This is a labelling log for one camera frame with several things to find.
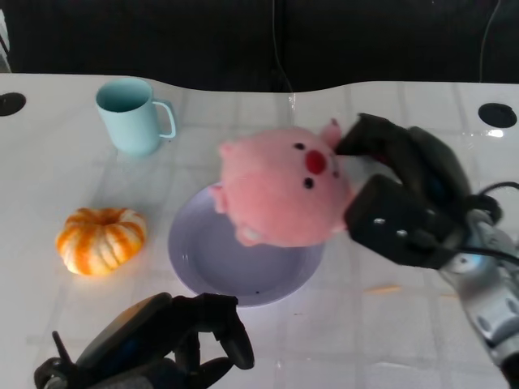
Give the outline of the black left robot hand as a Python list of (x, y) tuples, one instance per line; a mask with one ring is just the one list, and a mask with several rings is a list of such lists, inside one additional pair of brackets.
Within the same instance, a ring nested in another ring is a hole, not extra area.
[(59, 334), (58, 356), (34, 373), (38, 388), (209, 388), (255, 357), (236, 297), (158, 293), (114, 319), (72, 361)]

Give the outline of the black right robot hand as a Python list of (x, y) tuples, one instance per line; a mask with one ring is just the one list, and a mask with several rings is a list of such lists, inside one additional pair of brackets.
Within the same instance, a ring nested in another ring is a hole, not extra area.
[(336, 148), (369, 156), (394, 177), (375, 174), (344, 214), (350, 238), (402, 266), (439, 270), (465, 242), (470, 184), (453, 150), (429, 132), (361, 113)]

